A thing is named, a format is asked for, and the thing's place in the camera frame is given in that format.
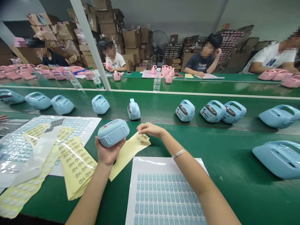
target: person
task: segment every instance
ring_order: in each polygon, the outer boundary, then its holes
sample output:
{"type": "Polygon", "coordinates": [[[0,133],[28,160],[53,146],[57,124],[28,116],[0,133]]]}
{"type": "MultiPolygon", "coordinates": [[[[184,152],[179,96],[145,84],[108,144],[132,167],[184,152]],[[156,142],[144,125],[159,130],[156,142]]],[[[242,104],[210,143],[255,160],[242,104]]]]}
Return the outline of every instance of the person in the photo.
{"type": "Polygon", "coordinates": [[[98,42],[98,48],[106,56],[106,61],[103,63],[104,68],[106,63],[111,63],[112,69],[109,69],[110,72],[114,72],[115,70],[121,72],[128,70],[123,56],[116,51],[115,46],[111,40],[106,37],[102,38],[98,42]]]}
{"type": "Polygon", "coordinates": [[[256,53],[240,73],[262,74],[271,68],[288,70],[298,73],[294,66],[296,49],[300,47],[299,30],[283,42],[267,46],[256,53]]]}
{"type": "Polygon", "coordinates": [[[204,77],[205,73],[212,73],[219,61],[222,50],[220,46],[223,37],[220,34],[210,34],[200,53],[193,55],[185,65],[184,72],[204,77]]]}
{"type": "Polygon", "coordinates": [[[53,70],[55,67],[68,67],[69,64],[61,55],[56,54],[51,49],[46,47],[45,42],[38,38],[26,39],[26,45],[29,48],[35,48],[37,56],[42,58],[44,66],[40,66],[41,70],[53,70]]]}
{"type": "MultiPolygon", "coordinates": [[[[237,216],[219,191],[217,186],[210,179],[202,166],[185,151],[165,129],[152,123],[142,123],[137,127],[139,134],[148,134],[161,138],[170,155],[174,156],[175,163],[196,193],[206,220],[209,225],[240,225],[237,216]]],[[[84,194],[73,210],[66,225],[94,225],[98,214],[101,198],[111,172],[113,162],[125,143],[126,138],[113,147],[104,147],[98,137],[95,137],[95,144],[98,149],[98,165],[87,186],[84,194]]]]}

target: green workbench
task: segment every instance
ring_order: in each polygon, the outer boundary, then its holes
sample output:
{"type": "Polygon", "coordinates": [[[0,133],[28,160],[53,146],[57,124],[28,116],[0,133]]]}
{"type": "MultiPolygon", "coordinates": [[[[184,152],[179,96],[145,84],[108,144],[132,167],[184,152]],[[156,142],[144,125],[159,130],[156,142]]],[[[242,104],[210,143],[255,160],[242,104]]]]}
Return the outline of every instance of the green workbench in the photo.
{"type": "MultiPolygon", "coordinates": [[[[300,97],[300,88],[287,88],[280,85],[280,82],[261,81],[255,74],[215,74],[224,76],[224,80],[201,80],[199,78],[184,79],[175,78],[172,84],[167,84],[162,80],[160,91],[162,92],[185,92],[185,93],[212,93],[212,94],[240,94],[240,95],[264,95],[264,96],[286,96],[300,97]]],[[[27,87],[47,87],[47,88],[73,88],[67,80],[47,80],[43,76],[36,74],[38,79],[25,81],[22,79],[0,80],[1,88],[10,86],[27,87]]],[[[139,72],[132,72],[131,75],[124,74],[120,81],[115,81],[113,77],[108,77],[112,89],[133,90],[133,91],[153,91],[153,79],[141,78],[139,72]]],[[[79,79],[85,89],[95,89],[93,81],[79,79]]]]}
{"type": "MultiPolygon", "coordinates": [[[[32,90],[11,87],[21,95],[32,90]]],[[[300,208],[300,180],[281,180],[269,172],[252,154],[255,146],[268,141],[299,142],[300,122],[277,130],[264,125],[258,114],[279,104],[299,109],[299,101],[227,96],[199,96],[185,94],[154,94],[140,92],[98,92],[58,89],[35,89],[52,98],[62,94],[71,100],[75,109],[66,116],[97,117],[91,106],[92,98],[102,93],[110,103],[92,137],[105,123],[121,118],[127,120],[130,138],[141,122],[153,122],[167,129],[195,158],[202,158],[207,171],[243,225],[298,224],[300,208]],[[141,110],[141,119],[129,121],[127,106],[134,98],[141,110]],[[183,100],[190,100],[196,109],[191,122],[183,123],[175,109],[183,100]],[[211,124],[200,115],[201,108],[210,100],[238,101],[247,114],[237,124],[211,124]]],[[[0,105],[0,114],[12,119],[31,119],[39,115],[57,115],[52,107],[37,111],[27,103],[0,105]]],[[[148,157],[170,157],[160,139],[151,137],[151,145],[137,154],[148,157]]],[[[91,138],[85,148],[97,160],[97,150],[91,138]]],[[[128,203],[132,161],[113,180],[108,181],[98,213],[97,224],[124,224],[128,203]]],[[[24,206],[21,213],[32,217],[65,223],[77,200],[68,201],[63,177],[48,176],[40,191],[24,206]]]]}

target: stack of paper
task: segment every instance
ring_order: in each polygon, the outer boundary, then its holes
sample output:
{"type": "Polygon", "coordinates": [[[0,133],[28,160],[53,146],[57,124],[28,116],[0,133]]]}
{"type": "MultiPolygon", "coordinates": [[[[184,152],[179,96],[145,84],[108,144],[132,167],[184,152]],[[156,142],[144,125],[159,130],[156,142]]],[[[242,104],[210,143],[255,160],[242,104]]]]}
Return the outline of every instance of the stack of paper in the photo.
{"type": "Polygon", "coordinates": [[[83,147],[79,137],[73,137],[59,146],[68,200],[83,195],[97,162],[83,147]]]}
{"type": "Polygon", "coordinates": [[[130,162],[130,160],[141,150],[151,145],[149,137],[145,134],[139,135],[135,133],[129,140],[125,142],[120,150],[117,162],[112,166],[109,179],[112,181],[122,171],[122,169],[130,162]]]}

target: hand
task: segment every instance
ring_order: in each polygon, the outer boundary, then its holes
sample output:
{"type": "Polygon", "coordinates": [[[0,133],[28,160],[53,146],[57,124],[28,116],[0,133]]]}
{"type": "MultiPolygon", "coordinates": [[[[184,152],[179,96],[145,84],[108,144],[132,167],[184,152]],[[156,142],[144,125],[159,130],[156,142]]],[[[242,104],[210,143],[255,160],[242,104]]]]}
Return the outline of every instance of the hand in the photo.
{"type": "Polygon", "coordinates": [[[203,72],[197,72],[197,74],[195,74],[196,76],[199,77],[205,77],[205,74],[203,72]]]}
{"type": "Polygon", "coordinates": [[[8,117],[6,115],[0,116],[0,120],[5,120],[5,119],[8,119],[8,117]]]}
{"type": "Polygon", "coordinates": [[[160,138],[166,130],[164,128],[161,128],[159,126],[147,122],[138,125],[137,131],[139,134],[149,134],[153,137],[160,138]]]}
{"type": "Polygon", "coordinates": [[[221,54],[222,54],[222,49],[218,48],[216,51],[216,58],[219,58],[221,54]]]}
{"type": "Polygon", "coordinates": [[[110,72],[114,72],[115,70],[118,70],[118,69],[117,68],[109,69],[110,72]]]}
{"type": "Polygon", "coordinates": [[[107,148],[107,147],[104,147],[101,144],[99,138],[97,136],[95,136],[95,145],[98,149],[98,163],[103,163],[108,166],[113,165],[113,162],[116,160],[116,158],[119,154],[119,151],[125,144],[125,141],[126,141],[126,138],[119,141],[114,146],[107,148]]]}

